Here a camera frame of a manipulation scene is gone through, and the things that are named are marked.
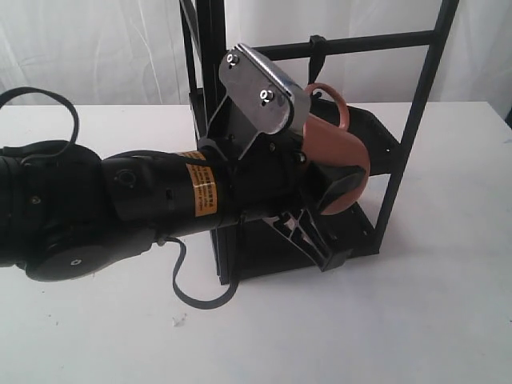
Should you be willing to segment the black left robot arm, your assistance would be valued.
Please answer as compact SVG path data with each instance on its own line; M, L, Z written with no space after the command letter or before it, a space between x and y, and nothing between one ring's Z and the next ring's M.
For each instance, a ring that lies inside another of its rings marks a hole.
M331 217L361 196L370 156L342 122L310 115L302 135L242 135L253 125L228 98L196 150L133 151L100 158L44 141L1 152L1 264L62 281L140 255L155 243L264 222L330 270L346 260Z

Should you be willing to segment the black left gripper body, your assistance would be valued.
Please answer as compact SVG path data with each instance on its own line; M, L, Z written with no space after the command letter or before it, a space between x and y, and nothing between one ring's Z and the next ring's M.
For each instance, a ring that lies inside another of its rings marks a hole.
M222 224L210 232L220 273L277 273L316 265L341 266L352 249L344 243L339 215L323 215L320 193L329 180L354 166L322 166L308 161L303 138L288 131L260 134L243 156L236 140L253 131L229 98L215 111L201 140L216 161Z

